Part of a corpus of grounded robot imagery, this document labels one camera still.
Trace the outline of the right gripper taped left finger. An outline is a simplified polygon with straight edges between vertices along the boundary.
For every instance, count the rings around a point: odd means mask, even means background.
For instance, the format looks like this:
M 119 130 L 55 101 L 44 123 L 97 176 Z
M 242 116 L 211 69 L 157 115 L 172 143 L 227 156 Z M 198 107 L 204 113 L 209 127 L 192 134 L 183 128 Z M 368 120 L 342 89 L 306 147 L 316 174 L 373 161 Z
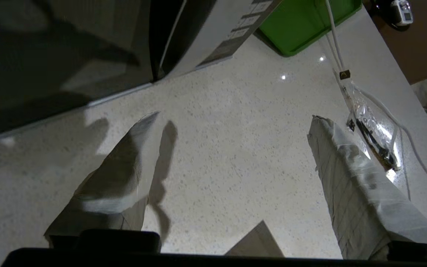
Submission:
M 49 247 L 71 247 L 85 230 L 141 230 L 159 147 L 156 111 L 137 121 L 78 186 L 44 234 Z

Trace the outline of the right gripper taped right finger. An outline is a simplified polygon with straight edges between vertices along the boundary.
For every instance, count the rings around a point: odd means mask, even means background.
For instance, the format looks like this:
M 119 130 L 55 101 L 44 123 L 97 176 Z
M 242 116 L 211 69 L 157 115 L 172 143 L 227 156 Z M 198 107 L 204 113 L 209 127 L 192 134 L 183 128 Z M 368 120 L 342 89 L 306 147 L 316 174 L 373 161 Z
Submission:
M 427 260 L 427 218 L 328 118 L 307 134 L 346 260 Z

